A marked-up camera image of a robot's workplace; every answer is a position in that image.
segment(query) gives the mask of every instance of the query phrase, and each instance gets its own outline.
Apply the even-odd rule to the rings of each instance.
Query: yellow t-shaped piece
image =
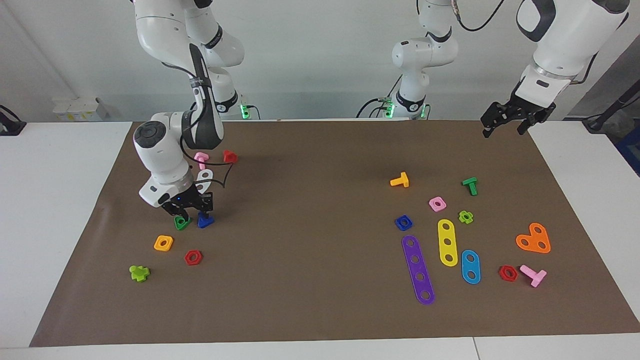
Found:
[[[406,172],[401,172],[400,173],[400,177],[398,177],[397,179],[393,179],[391,180],[391,186],[398,186],[398,185],[402,185],[405,188],[409,187],[409,178],[406,176]]]

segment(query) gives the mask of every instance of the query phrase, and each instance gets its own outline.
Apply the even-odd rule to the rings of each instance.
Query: black pole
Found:
[[[626,103],[631,100],[631,98],[640,92],[640,79],[633,84],[629,90],[627,90],[616,102],[611,104],[611,106],[606,109],[602,115],[600,115],[597,119],[593,121],[584,121],[583,124],[587,127],[587,130],[590,132],[600,131],[602,126],[604,125],[609,118],[616,113],[616,111],[620,110]]]

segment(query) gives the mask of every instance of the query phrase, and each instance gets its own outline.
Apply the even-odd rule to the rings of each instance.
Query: red hexagonal nut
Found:
[[[199,250],[190,250],[184,260],[189,266],[197,265],[202,261],[202,253]]]
[[[500,274],[500,277],[502,278],[502,280],[505,280],[505,281],[513,282],[513,281],[516,281],[516,279],[518,278],[518,272],[511,265],[501,266],[500,271],[498,271],[498,273]]]

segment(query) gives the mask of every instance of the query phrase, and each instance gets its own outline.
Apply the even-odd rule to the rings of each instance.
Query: red piece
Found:
[[[202,253],[199,250],[190,250],[184,260],[189,266],[197,265],[202,261]]]
[[[498,273],[500,273],[500,277],[502,278],[502,280],[505,280],[505,281],[513,282],[513,281],[516,281],[516,279],[518,278],[518,272],[511,265],[501,266],[500,271],[498,271]]]
[[[225,150],[222,152],[222,162],[224,163],[237,163],[238,162],[238,155],[236,155],[233,151],[231,150]]]

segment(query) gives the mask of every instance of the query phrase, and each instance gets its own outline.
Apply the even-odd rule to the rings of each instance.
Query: plastic toy piece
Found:
[[[482,279],[480,272],[480,257],[473,250],[462,252],[462,278],[471,285],[476,285]]]
[[[398,185],[402,185],[405,188],[409,187],[409,178],[406,176],[406,172],[401,172],[400,173],[400,177],[398,177],[397,179],[393,179],[391,180],[391,186],[398,186]]]
[[[204,152],[196,152],[196,156],[194,156],[193,158],[198,161],[205,162],[209,159],[209,155],[205,154]],[[207,165],[200,163],[198,164],[198,166],[200,167],[200,170],[204,170],[207,168]]]
[[[498,271],[502,280],[514,282],[518,279],[518,272],[516,268],[511,265],[502,265],[500,266],[500,270]]]
[[[471,192],[471,196],[476,196],[478,194],[478,190],[476,188],[476,183],[477,182],[478,182],[477,178],[470,177],[467,180],[464,180],[462,182],[462,185],[469,187],[469,191]]]
[[[471,224],[474,221],[474,215],[468,211],[460,211],[460,217],[458,218],[460,222],[463,222],[467,225]]]
[[[191,219],[185,220],[182,216],[178,215],[175,218],[173,218],[173,222],[175,223],[175,228],[178,231],[182,231],[184,230],[185,227],[187,227],[191,223]]]
[[[418,239],[411,235],[405,236],[402,239],[402,247],[406,265],[409,267],[415,298],[423,305],[432,304],[436,300],[436,295],[433,292],[427,265],[425,265],[424,258],[422,258]]]
[[[171,250],[171,245],[173,245],[173,238],[171,236],[160,235],[156,239],[154,249],[158,251],[169,251]]]
[[[202,253],[200,250],[189,250],[184,256],[184,260],[189,266],[197,265],[202,261]]]
[[[222,162],[235,164],[238,162],[238,155],[231,150],[225,150],[222,152]]]
[[[450,220],[442,219],[438,222],[438,244],[440,261],[447,266],[456,266],[458,264],[456,229]]]
[[[129,268],[129,272],[131,273],[131,280],[135,280],[138,282],[145,282],[147,280],[147,276],[151,274],[149,268],[145,268],[144,266],[136,266],[132,265]]]
[[[540,272],[535,272],[534,270],[531,270],[530,267],[528,267],[527,265],[522,265],[520,267],[520,271],[523,272],[526,276],[531,278],[531,286],[533,286],[534,288],[537,288],[538,285],[540,285],[540,282],[542,281],[542,279],[545,278],[545,276],[547,276],[547,272],[544,270],[540,270]]]
[[[213,219],[211,214],[205,214],[203,212],[198,213],[198,227],[204,229],[205,227],[215,223],[216,220]]]
[[[446,209],[447,203],[444,202],[444,200],[442,200],[442,198],[438,196],[429,200],[429,206],[431,206],[431,209],[433,209],[433,211],[438,212]]]
[[[413,222],[408,216],[403,215],[396,219],[396,226],[398,226],[400,231],[407,231],[411,226],[413,226]]]
[[[551,251],[551,243],[545,227],[534,222],[529,225],[529,232],[531,235],[521,234],[516,237],[518,247],[526,251],[548,254]]]
[[[213,179],[213,171],[206,168],[204,170],[201,170],[198,173],[198,178],[196,179],[196,181],[211,180],[211,179]],[[196,185],[196,188],[198,189],[199,193],[205,193],[209,189],[210,185],[211,185],[211,181],[204,181],[202,183],[198,183]]]

